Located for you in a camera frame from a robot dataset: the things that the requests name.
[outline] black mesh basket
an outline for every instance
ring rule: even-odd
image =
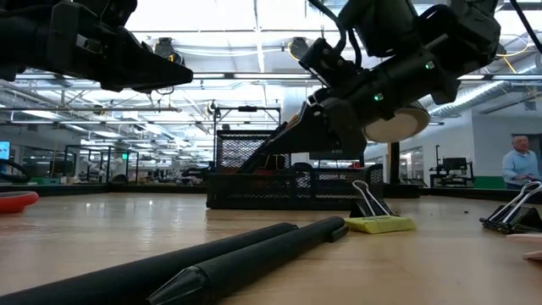
[[[207,207],[350,210],[359,200],[354,180],[366,181],[382,198],[382,164],[376,164],[363,169],[287,169],[276,175],[209,175]]]
[[[217,173],[236,172],[271,134],[272,130],[217,130]],[[270,156],[262,165],[276,170],[289,168],[290,154]]]

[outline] man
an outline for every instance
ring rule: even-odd
[[[502,177],[508,190],[521,190],[530,180],[539,179],[539,165],[536,154],[528,150],[526,136],[514,136],[514,150],[502,159]]]

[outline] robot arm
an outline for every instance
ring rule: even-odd
[[[192,81],[124,28],[136,0],[0,0],[0,79],[35,68],[150,92]]]
[[[409,0],[351,0],[336,23],[354,29],[368,55],[387,60],[363,69],[343,59],[340,47],[316,40],[300,65],[326,88],[308,98],[299,116],[267,149],[271,153],[324,149],[361,153],[368,128],[379,120],[393,119],[404,107],[419,109],[411,104],[420,97],[431,94],[437,104],[454,102],[460,85],[457,78],[495,59],[501,32],[493,18],[497,3],[453,0],[450,7],[435,5],[418,16]],[[425,126],[414,123],[412,132]],[[388,130],[396,135],[372,140],[400,141],[413,136],[402,132],[405,128],[396,126]]]

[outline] wooden table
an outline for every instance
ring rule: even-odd
[[[542,303],[536,244],[482,230],[497,202],[445,197],[389,200],[418,230],[350,232],[304,254],[223,304]],[[289,221],[345,212],[206,210],[204,195],[46,197],[0,215],[0,294]]]

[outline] red object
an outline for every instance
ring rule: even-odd
[[[22,213],[26,206],[40,199],[35,191],[7,191],[0,193],[0,214]]]
[[[354,162],[348,166],[349,169],[360,169],[361,167],[362,165],[359,162]]]

